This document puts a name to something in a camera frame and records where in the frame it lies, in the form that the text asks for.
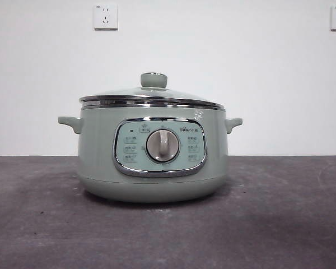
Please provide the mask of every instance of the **gray countertop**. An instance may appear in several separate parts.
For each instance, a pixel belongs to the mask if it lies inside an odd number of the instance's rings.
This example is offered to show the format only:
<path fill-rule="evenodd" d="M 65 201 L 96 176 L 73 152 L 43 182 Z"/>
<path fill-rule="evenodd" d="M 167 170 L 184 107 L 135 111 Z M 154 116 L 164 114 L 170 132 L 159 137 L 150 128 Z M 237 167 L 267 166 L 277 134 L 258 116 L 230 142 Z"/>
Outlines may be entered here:
<path fill-rule="evenodd" d="M 0 157 L 0 268 L 336 269 L 336 156 L 229 158 L 198 200 L 108 201 L 77 157 Z"/>

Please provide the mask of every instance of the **slow cooker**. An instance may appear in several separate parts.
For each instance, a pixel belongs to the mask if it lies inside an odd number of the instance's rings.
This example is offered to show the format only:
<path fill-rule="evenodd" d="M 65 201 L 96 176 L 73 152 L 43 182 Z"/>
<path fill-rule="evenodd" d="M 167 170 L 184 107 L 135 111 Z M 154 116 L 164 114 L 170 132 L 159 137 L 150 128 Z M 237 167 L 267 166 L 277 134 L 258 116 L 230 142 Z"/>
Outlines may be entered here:
<path fill-rule="evenodd" d="M 242 124 L 222 105 L 166 88 L 142 87 L 80 98 L 80 118 L 59 117 L 78 140 L 77 174 L 91 193 L 127 202 L 174 202 L 213 193 L 227 179 L 227 133 Z"/>

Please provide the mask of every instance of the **glass lid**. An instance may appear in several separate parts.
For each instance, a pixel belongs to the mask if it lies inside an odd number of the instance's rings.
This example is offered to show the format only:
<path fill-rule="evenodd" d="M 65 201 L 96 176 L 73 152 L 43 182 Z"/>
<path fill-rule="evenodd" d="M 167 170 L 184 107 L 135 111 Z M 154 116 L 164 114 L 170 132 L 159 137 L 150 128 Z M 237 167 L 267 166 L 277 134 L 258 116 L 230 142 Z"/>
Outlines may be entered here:
<path fill-rule="evenodd" d="M 141 74 L 141 85 L 133 89 L 107 91 L 80 98 L 82 109 L 107 107 L 180 107 L 224 110 L 222 105 L 192 94 L 166 88 L 167 76 L 150 72 Z"/>

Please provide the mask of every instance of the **lid knob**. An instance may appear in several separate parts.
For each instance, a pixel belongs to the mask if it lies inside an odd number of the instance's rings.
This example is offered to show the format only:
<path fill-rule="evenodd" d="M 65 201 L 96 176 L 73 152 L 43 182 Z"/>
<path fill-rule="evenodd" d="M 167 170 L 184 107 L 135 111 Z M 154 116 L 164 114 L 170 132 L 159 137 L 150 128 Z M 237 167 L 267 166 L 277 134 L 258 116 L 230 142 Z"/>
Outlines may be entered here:
<path fill-rule="evenodd" d="M 167 86 L 167 76 L 164 74 L 149 72 L 141 74 L 142 87 L 165 88 Z"/>

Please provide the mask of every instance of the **control panel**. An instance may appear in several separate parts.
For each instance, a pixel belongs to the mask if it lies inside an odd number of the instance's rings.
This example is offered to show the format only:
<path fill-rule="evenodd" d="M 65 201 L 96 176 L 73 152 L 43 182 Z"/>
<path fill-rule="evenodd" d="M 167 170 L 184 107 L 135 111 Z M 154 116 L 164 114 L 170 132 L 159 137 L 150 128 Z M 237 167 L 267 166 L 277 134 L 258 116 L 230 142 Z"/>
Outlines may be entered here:
<path fill-rule="evenodd" d="M 139 177 L 176 177 L 196 173 L 206 160 L 203 127 L 191 119 L 138 118 L 116 130 L 117 169 Z"/>

